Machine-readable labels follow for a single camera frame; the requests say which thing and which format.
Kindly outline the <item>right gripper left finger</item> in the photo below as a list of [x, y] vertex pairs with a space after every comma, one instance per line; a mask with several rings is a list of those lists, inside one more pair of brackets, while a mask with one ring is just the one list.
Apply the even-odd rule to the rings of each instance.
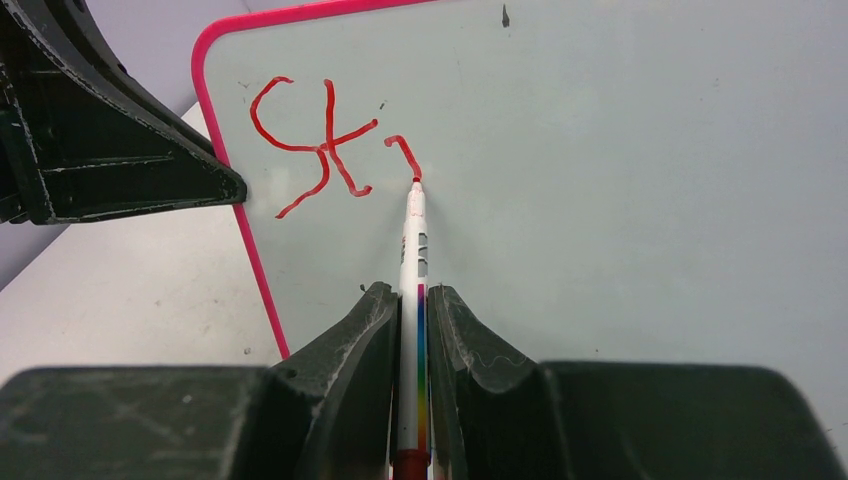
[[271, 367], [37, 368], [1, 390], [5, 479], [384, 479], [398, 298], [372, 284]]

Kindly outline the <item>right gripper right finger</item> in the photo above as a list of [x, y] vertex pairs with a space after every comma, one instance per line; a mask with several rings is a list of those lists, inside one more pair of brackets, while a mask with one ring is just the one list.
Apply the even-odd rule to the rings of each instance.
[[438, 479], [843, 479], [807, 402], [760, 367], [535, 362], [428, 293]]

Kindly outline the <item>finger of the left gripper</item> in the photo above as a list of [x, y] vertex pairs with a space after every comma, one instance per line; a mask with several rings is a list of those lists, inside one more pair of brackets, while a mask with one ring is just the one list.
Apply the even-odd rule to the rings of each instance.
[[98, 222], [246, 196], [211, 142], [127, 73], [84, 2], [2, 3], [3, 222]]

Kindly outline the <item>white red marker pen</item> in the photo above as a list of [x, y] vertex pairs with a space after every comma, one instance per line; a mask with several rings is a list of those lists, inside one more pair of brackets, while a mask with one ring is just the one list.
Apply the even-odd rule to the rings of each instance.
[[431, 461], [427, 252], [426, 196], [421, 178], [415, 176], [406, 200], [398, 285], [398, 410], [392, 461], [395, 479], [426, 479]]

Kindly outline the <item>pink framed whiteboard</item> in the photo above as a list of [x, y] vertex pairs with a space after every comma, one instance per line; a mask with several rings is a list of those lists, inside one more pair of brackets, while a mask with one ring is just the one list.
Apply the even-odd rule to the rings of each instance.
[[282, 354], [399, 278], [534, 360], [764, 366], [847, 451], [843, 1], [326, 1], [191, 71]]

